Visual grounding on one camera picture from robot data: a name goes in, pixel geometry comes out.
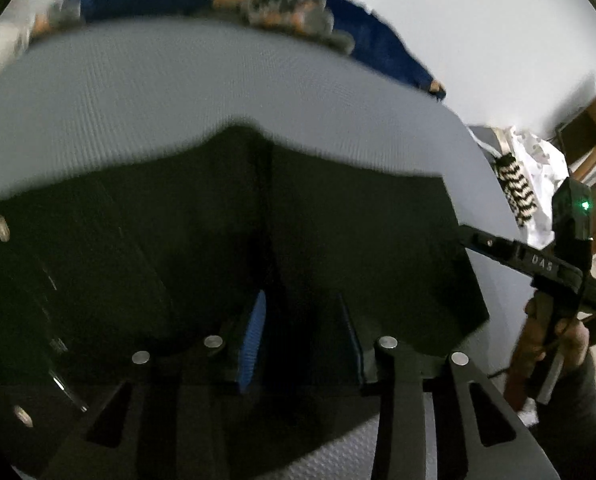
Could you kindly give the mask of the person right forearm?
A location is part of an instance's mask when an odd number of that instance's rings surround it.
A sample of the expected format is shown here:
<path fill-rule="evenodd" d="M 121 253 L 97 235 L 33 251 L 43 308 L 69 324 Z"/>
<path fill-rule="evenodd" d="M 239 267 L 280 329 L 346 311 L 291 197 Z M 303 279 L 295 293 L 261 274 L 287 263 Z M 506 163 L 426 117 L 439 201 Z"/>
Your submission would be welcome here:
<path fill-rule="evenodd" d="M 531 428 L 553 463 L 596 463 L 596 380 L 590 353 L 575 370 L 564 373 L 547 404 L 537 403 Z"/>

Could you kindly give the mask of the person right hand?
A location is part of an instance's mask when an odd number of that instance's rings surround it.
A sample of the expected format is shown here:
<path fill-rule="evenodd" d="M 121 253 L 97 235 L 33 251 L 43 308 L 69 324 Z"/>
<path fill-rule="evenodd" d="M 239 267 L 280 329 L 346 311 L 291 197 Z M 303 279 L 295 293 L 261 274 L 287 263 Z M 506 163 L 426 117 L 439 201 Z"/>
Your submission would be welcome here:
<path fill-rule="evenodd" d="M 585 361 L 590 346 L 590 332 L 577 318 L 562 318 L 552 330 L 538 316 L 552 307 L 552 298 L 536 292 L 526 304 L 526 322 L 514 346 L 504 388 L 504 398 L 515 412 L 520 412 L 529 398 L 529 381 L 534 368 L 547 356 L 545 338 L 555 335 L 563 356 L 562 372 L 572 372 Z"/>

